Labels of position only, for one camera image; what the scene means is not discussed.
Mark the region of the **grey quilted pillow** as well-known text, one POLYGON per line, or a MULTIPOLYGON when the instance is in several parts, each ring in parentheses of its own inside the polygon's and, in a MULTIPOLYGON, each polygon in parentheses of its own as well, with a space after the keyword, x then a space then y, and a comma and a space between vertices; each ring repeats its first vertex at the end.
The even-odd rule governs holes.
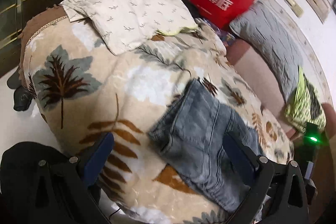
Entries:
POLYGON ((276 16, 263 3, 256 2, 232 20, 229 27, 260 53, 276 77, 284 100, 288 102, 297 88, 303 58, 276 16))

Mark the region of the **black shoe on floor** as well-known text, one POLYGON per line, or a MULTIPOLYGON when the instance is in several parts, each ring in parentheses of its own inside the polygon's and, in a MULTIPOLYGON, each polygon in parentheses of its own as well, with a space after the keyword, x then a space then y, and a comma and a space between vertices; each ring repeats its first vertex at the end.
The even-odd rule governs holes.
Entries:
POLYGON ((25 88, 19 79, 19 68, 7 80, 7 86, 14 90, 14 106, 13 109, 17 112, 26 111, 29 109, 33 97, 29 90, 25 88))

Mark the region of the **beige wall switch plate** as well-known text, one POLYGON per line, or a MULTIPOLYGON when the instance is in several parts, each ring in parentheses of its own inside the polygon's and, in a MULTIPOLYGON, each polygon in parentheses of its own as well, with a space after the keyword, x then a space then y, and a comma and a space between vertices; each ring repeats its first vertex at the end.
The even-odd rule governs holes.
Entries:
POLYGON ((303 15, 303 9, 297 4, 295 0, 285 0, 286 4, 294 12, 295 16, 300 18, 303 15))

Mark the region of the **green patterned folded cloth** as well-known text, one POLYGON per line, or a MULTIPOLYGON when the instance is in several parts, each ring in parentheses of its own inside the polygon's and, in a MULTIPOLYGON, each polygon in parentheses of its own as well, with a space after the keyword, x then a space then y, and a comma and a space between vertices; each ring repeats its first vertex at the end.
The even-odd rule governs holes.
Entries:
POLYGON ((318 91, 306 78, 302 67, 298 67, 297 87, 289 99, 285 117, 301 133, 306 131, 307 123, 315 124, 318 132, 325 129, 326 116, 318 98, 318 91))

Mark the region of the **grey blue denim pants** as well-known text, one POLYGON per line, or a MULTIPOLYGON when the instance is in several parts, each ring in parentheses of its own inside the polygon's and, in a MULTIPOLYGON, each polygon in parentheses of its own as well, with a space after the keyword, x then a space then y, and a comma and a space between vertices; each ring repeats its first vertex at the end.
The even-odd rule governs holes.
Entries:
POLYGON ((229 131, 256 155, 263 154, 256 130, 193 79, 148 136, 160 157, 190 188, 232 213, 249 188, 224 150, 223 137, 229 131))

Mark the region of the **white patterned pillow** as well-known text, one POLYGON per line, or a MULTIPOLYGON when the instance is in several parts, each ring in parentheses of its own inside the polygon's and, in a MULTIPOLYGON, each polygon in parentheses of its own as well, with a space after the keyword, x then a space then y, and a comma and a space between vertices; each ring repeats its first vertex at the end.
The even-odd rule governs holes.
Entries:
POLYGON ((198 28, 182 0, 64 0, 71 22, 89 18, 114 55, 132 51, 154 35, 198 28))

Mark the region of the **colourful snack packet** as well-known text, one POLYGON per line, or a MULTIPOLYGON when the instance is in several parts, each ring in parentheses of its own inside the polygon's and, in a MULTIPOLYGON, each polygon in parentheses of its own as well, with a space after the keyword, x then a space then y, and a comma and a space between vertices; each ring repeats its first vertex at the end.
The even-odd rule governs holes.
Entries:
POLYGON ((236 40, 236 37, 232 33, 218 28, 215 24, 213 24, 208 19, 195 18, 195 22, 198 24, 200 28, 202 28, 205 24, 209 25, 213 29, 213 31, 217 34, 217 36, 222 41, 225 47, 232 46, 236 40))

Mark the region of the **leaf pattern beige blanket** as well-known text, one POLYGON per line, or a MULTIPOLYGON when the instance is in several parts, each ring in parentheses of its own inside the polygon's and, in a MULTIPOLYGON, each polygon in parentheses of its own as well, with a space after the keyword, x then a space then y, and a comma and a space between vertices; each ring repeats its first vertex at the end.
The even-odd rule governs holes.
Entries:
POLYGON ((103 132, 115 146, 99 177, 107 196, 146 223, 221 223, 226 212, 190 189, 152 150, 148 130, 190 79, 237 111, 266 156, 280 164, 293 144, 226 58, 206 23, 192 33, 155 35, 113 55, 89 19, 50 9, 22 32, 23 80, 61 147, 77 154, 103 132))

